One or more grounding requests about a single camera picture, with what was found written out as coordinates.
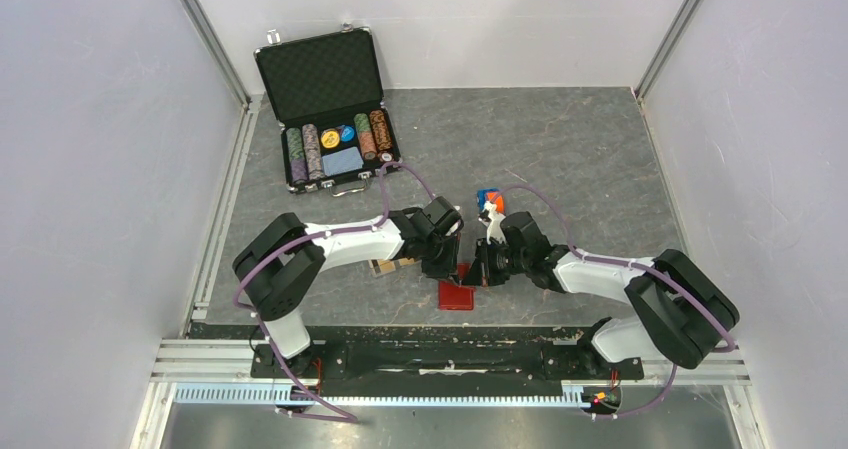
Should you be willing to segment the clear box with black cards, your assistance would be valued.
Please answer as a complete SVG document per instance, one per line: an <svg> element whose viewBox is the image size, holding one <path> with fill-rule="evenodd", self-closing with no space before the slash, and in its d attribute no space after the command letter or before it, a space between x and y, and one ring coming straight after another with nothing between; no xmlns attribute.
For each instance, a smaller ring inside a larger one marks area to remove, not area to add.
<svg viewBox="0 0 848 449"><path fill-rule="evenodd" d="M412 267L419 263L420 261L418 259L413 258L401 258L396 260L378 259L370 260L369 268L374 277L382 277L401 269Z"/></svg>

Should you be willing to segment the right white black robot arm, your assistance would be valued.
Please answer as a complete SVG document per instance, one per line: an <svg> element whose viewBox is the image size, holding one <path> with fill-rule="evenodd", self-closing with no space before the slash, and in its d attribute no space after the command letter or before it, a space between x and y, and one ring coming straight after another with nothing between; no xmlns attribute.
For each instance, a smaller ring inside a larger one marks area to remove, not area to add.
<svg viewBox="0 0 848 449"><path fill-rule="evenodd" d="M633 316L607 318L588 330L577 351L580 369L602 377L631 358L662 356L696 368L708 354L730 350L738 324L734 303L683 252L621 259L554 245L526 211L480 213L485 237L476 243L465 285L494 287L524 275L543 290L589 294L629 305Z"/></svg>

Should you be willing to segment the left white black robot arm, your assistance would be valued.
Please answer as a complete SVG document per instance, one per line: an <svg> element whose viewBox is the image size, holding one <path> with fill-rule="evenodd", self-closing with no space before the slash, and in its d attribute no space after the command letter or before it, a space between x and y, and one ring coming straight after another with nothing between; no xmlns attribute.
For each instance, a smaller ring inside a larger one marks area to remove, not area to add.
<svg viewBox="0 0 848 449"><path fill-rule="evenodd" d="M299 306L319 274L371 260L413 259L426 277L451 280L462 227L459 210L443 197L353 223L305 223L284 213L236 256L232 269L276 347L276 363L297 377L314 363Z"/></svg>

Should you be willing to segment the red leather card holder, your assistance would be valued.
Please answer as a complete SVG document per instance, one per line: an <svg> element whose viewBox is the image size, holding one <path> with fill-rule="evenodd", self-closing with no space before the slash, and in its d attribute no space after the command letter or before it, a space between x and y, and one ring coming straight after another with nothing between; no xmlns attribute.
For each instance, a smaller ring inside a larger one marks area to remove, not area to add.
<svg viewBox="0 0 848 449"><path fill-rule="evenodd" d="M472 311L475 288L448 281L438 282L438 309L442 311Z"/></svg>

